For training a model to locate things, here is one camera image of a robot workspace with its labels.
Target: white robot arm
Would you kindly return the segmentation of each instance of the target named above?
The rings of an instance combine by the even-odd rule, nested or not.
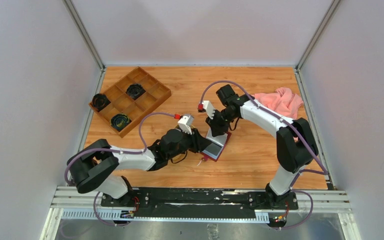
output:
[[[161,139],[156,140],[145,150],[120,148],[109,145],[105,139],[99,139],[70,158],[67,167],[77,191],[81,194],[99,191],[119,199],[129,191],[130,184],[123,177],[111,175],[114,170],[159,170],[174,157],[186,151],[201,152],[211,144],[211,141],[202,137],[196,128],[191,127],[194,120],[191,115],[177,116],[178,127],[167,131]],[[101,151],[83,153],[93,149]]]
[[[199,112],[207,113],[205,122],[210,126],[213,137],[225,134],[231,122],[242,118],[258,125],[276,139],[277,159],[280,166],[274,178],[267,184],[266,191],[270,194],[269,201],[273,204],[278,203],[290,192],[299,172],[313,160],[302,142],[294,140],[296,135],[285,122],[298,129],[317,155],[318,149],[309,123],[303,118],[294,120],[280,115],[258,101],[255,101],[258,105],[256,106],[246,95],[238,96],[230,85],[221,87],[216,93],[225,109],[218,111],[207,100],[202,101],[198,107]],[[268,112],[275,113],[280,119]]]

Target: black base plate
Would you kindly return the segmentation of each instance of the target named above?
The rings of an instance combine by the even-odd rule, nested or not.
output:
[[[272,208],[264,202],[265,191],[237,191],[212,188],[140,187],[131,195],[114,199],[104,194],[102,207],[133,207],[139,199],[136,217],[161,218],[255,218],[254,210],[286,210],[285,204]],[[286,197],[290,210],[297,210],[295,193]]]

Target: wood grain surface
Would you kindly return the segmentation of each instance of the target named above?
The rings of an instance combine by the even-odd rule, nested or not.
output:
[[[101,92],[129,73],[134,67],[108,67]],[[291,67],[143,67],[145,71],[171,89],[172,96],[159,106],[156,112],[192,114],[193,125],[205,136],[209,126],[206,114],[198,113],[197,105],[203,90],[217,80],[230,80],[243,86],[250,94],[273,93],[277,88],[287,87],[299,94],[299,88]],[[222,104],[216,91],[223,83],[212,86],[205,95],[219,110]],[[242,95],[240,89],[233,86]],[[298,117],[307,118],[304,107]],[[147,144],[161,138],[176,126],[177,120],[164,115],[149,117],[142,126]],[[138,126],[124,138],[120,138],[99,117],[93,115],[85,146],[98,139],[107,139],[109,144],[120,148],[142,149]],[[241,188],[262,189],[275,176],[279,163],[276,157],[276,140],[254,123],[241,119],[237,129],[221,154],[219,160],[202,162],[201,154],[188,153],[187,158],[160,170],[146,172],[137,169],[116,171],[125,176],[133,187],[190,187],[190,188]],[[313,161],[307,169],[320,170]],[[305,173],[295,186],[296,189],[326,189],[322,175]]]

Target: pink towel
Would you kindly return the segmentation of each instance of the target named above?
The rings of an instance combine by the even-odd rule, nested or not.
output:
[[[275,93],[256,93],[254,97],[267,108],[293,119],[297,119],[298,109],[304,103],[298,94],[287,87],[279,87]]]

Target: white wall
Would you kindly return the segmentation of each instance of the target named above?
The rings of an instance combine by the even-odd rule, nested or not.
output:
[[[342,1],[302,72],[362,239],[384,239],[384,1]]]
[[[332,0],[73,0],[107,65],[294,65]]]
[[[62,1],[0,0],[0,240],[37,240],[98,68]]]

